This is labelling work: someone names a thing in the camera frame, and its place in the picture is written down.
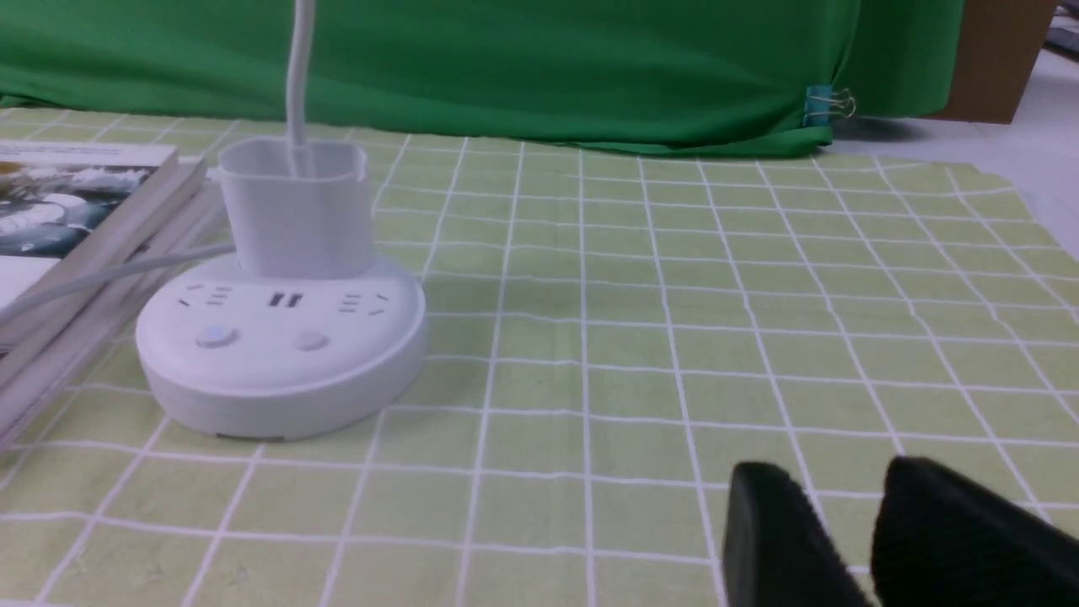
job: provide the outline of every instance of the round white power strip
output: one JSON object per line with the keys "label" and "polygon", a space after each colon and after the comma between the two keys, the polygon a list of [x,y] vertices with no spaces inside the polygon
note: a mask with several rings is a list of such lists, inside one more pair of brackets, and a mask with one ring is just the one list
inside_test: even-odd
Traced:
{"label": "round white power strip", "polygon": [[138,317],[150,389],[183,426],[293,440],[349,426],[408,389],[426,354],[426,301],[379,256],[347,279],[245,273],[234,253],[181,273]]}

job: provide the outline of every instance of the book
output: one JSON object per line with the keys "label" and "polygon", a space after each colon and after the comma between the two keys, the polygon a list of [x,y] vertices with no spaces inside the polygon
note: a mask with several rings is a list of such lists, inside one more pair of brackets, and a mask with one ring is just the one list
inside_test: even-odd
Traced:
{"label": "book", "polygon": [[[193,165],[180,164],[177,181]],[[221,188],[204,179],[197,193],[154,233],[135,259],[189,249],[219,224],[224,204]],[[109,282],[74,320],[9,382],[0,382],[0,454],[54,402],[72,377],[95,364],[101,345],[122,335],[146,300],[179,267],[153,270]],[[0,375],[4,363],[0,361]]]}
{"label": "book", "polygon": [[[205,174],[202,161],[181,170],[172,146],[0,140],[0,307],[128,260]],[[0,386],[100,288],[0,327]]]}

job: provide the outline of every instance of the power strip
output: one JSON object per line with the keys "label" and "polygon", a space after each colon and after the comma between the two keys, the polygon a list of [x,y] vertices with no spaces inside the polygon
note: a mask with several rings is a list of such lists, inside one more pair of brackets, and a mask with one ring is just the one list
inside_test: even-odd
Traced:
{"label": "power strip", "polygon": [[282,441],[353,424],[415,380],[425,298],[386,257],[344,279],[251,275],[235,254],[183,272],[147,302],[135,343],[161,406],[194,430]]}
{"label": "power strip", "polygon": [[322,434],[388,405],[427,348],[420,282],[374,247],[367,156],[309,141],[303,106],[315,0],[295,0],[286,137],[223,149],[235,240],[147,302],[135,344],[173,419],[217,437]]}

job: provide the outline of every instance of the black fabric object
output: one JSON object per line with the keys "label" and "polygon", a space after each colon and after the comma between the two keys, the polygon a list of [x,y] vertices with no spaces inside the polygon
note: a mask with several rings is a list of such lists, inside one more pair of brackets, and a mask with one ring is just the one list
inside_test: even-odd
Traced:
{"label": "black fabric object", "polygon": [[746,461],[730,479],[723,576],[730,607],[868,607],[802,487]]}
{"label": "black fabric object", "polygon": [[890,463],[871,570],[885,607],[1079,606],[1079,541],[928,458]]}

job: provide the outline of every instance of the power cord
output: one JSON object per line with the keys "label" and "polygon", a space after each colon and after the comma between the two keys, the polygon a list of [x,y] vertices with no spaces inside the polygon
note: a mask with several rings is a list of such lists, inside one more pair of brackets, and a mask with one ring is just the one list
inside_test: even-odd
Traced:
{"label": "power cord", "polygon": [[[314,160],[308,144],[305,95],[308,69],[311,63],[311,45],[315,29],[315,0],[296,0],[296,15],[292,29],[292,49],[288,61],[288,83],[285,96],[288,141],[290,147],[289,169],[293,177],[315,176]],[[59,286],[16,299],[11,305],[0,309],[0,328],[6,326],[27,311],[36,308],[65,294],[92,288],[132,274],[149,272],[169,265],[197,261],[232,252],[235,246],[222,244],[195,248],[185,252],[140,259],[108,270],[81,276]]]}
{"label": "power cord", "polygon": [[292,23],[292,51],[288,58],[288,83],[285,89],[285,113],[290,148],[289,166],[292,177],[315,176],[306,132],[308,68],[311,64],[311,40],[315,30],[315,0],[296,0]]}
{"label": "power cord", "polygon": [[189,261],[199,261],[206,259],[208,257],[216,257],[218,254],[224,254],[226,252],[232,252],[235,250],[235,246],[232,244],[216,244],[213,246],[203,246],[199,248],[192,248],[191,250],[185,250],[182,252],[174,252],[170,254],[161,254],[158,257],[151,257],[149,259],[139,259],[137,261],[131,261],[128,263],[123,263],[121,265],[115,265],[107,270],[101,270],[100,272],[95,272],[85,276],[80,276],[71,281],[55,286],[42,290],[41,292],[35,292],[29,296],[24,296],[16,299],[9,306],[0,308],[0,328],[6,326],[13,321],[16,317],[26,314],[38,306],[44,305],[54,299],[70,294],[72,292],[83,290],[86,288],[93,288],[98,285],[103,285],[114,279],[120,279],[122,277],[129,276],[132,274],[140,274],[142,272],[150,272],[153,270],[160,270],[162,267],[168,267],[170,265],[177,265],[180,263],[187,263]]}

